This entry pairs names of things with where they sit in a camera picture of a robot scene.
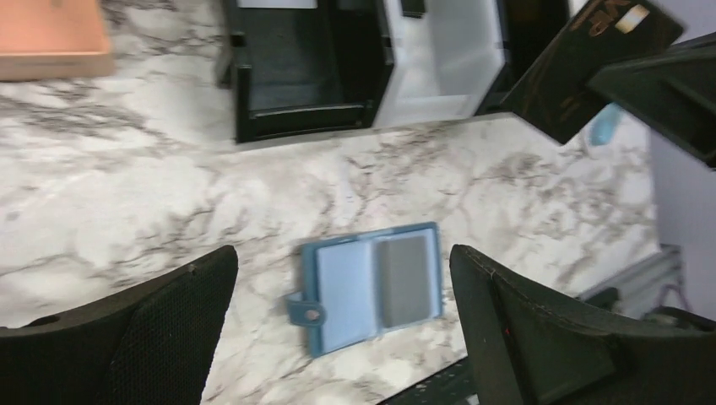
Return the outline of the grey card in wallet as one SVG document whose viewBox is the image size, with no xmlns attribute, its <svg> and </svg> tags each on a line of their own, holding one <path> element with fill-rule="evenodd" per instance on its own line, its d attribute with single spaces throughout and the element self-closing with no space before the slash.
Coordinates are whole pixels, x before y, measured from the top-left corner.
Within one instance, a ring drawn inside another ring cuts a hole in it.
<svg viewBox="0 0 716 405">
<path fill-rule="evenodd" d="M 431 316 L 426 238 L 410 236 L 377 245 L 382 326 L 403 327 Z"/>
</svg>

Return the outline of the black left card tray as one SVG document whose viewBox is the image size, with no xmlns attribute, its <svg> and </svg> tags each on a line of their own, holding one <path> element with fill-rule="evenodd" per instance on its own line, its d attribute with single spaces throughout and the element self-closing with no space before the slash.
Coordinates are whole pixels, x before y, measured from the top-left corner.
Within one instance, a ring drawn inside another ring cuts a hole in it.
<svg viewBox="0 0 716 405">
<path fill-rule="evenodd" d="M 371 127 L 396 65 L 383 1 L 220 1 L 237 143 Z"/>
</svg>

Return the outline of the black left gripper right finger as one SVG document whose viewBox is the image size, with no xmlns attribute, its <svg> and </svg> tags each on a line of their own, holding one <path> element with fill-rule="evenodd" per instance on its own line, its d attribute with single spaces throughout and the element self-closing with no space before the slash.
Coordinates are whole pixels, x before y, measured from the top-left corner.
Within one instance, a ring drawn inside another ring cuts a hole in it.
<svg viewBox="0 0 716 405">
<path fill-rule="evenodd" d="M 449 267 L 480 403 L 714 403 L 714 321 L 670 306 L 621 316 L 466 245 Z"/>
</svg>

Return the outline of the black right card tray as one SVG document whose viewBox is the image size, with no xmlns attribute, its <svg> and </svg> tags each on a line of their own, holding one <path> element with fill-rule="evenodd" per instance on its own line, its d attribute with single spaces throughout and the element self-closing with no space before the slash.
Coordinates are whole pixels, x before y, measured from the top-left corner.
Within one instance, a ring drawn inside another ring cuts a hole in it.
<svg viewBox="0 0 716 405">
<path fill-rule="evenodd" d="M 477 116 L 502 112 L 501 100 L 572 16 L 568 0 L 496 2 L 504 63 L 478 106 Z"/>
</svg>

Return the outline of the orange plastic desk organizer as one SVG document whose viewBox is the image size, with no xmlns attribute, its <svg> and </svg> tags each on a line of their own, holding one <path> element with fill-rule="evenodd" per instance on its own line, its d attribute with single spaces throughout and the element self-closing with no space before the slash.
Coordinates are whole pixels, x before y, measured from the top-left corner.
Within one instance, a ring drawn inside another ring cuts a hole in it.
<svg viewBox="0 0 716 405">
<path fill-rule="evenodd" d="M 111 39 L 98 1 L 1 1 L 3 82 L 114 72 Z"/>
</svg>

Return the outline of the aluminium frame rail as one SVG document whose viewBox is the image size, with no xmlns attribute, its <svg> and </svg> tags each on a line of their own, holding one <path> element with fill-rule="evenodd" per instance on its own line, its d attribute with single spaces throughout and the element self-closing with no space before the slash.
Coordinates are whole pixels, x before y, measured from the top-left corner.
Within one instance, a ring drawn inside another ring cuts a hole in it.
<svg viewBox="0 0 716 405">
<path fill-rule="evenodd" d="M 662 245 L 659 252 L 587 289 L 578 299 L 633 319 L 660 306 L 690 311 L 683 267 L 681 248 Z"/>
</svg>

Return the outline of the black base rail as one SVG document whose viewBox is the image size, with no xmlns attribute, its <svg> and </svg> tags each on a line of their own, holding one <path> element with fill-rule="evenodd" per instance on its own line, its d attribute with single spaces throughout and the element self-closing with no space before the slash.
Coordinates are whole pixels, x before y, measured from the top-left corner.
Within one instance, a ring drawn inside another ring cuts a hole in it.
<svg viewBox="0 0 716 405">
<path fill-rule="evenodd" d="M 378 405 L 475 405 L 472 369 L 467 357 L 416 382 Z"/>
</svg>

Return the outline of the blue card holder wallet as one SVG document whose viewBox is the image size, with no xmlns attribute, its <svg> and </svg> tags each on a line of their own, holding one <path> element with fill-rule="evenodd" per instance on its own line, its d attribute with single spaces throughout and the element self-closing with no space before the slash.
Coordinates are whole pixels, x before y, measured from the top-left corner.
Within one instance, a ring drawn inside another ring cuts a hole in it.
<svg viewBox="0 0 716 405">
<path fill-rule="evenodd" d="M 426 238 L 431 316 L 403 327 L 382 326 L 377 245 L 410 236 Z M 301 290 L 285 296 L 290 323 L 306 330 L 312 358 L 347 348 L 443 314 L 442 256 L 435 222 L 409 224 L 307 242 L 300 247 Z"/>
</svg>

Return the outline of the white middle card tray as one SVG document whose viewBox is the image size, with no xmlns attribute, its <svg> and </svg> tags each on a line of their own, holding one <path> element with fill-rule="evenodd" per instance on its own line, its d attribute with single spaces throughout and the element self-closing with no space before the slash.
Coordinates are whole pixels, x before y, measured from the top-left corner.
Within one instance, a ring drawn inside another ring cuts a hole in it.
<svg viewBox="0 0 716 405">
<path fill-rule="evenodd" d="M 374 127 L 471 117 L 505 63 L 495 1 L 427 1 L 420 19 L 386 1 L 394 68 Z"/>
</svg>

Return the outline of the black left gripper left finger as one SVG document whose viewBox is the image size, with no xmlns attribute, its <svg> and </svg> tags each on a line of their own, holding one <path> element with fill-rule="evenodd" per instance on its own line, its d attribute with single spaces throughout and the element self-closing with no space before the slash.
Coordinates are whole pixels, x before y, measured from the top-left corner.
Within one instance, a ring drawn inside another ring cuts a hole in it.
<svg viewBox="0 0 716 405">
<path fill-rule="evenodd" d="M 158 278 L 1 331 L 4 404 L 198 404 L 236 284 L 222 246 Z"/>
</svg>

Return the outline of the black card in middle tray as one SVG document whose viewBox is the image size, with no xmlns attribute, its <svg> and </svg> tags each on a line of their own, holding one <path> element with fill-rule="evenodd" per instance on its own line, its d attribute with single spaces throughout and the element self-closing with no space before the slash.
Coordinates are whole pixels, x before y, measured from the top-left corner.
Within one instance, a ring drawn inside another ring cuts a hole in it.
<svg viewBox="0 0 716 405">
<path fill-rule="evenodd" d="M 402 15 L 412 19 L 422 19 L 426 13 L 425 0 L 401 0 Z"/>
</svg>

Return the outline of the black card tray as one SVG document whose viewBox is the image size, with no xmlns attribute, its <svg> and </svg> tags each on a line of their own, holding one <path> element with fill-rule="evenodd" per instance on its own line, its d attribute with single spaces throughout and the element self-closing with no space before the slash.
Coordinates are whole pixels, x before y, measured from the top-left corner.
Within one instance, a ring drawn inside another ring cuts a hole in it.
<svg viewBox="0 0 716 405">
<path fill-rule="evenodd" d="M 220 1 L 237 143 L 371 127 L 396 65 L 383 1 Z"/>
<path fill-rule="evenodd" d="M 477 116 L 502 112 L 501 100 L 572 16 L 568 0 L 496 2 L 504 63 L 478 106 Z"/>
</svg>

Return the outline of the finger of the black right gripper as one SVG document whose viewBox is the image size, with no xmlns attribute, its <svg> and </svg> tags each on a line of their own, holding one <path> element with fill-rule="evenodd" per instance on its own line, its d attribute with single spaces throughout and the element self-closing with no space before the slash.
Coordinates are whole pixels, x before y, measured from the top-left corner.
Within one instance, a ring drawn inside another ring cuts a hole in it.
<svg viewBox="0 0 716 405">
<path fill-rule="evenodd" d="M 602 67 L 588 87 L 715 169 L 715 34 Z"/>
</svg>

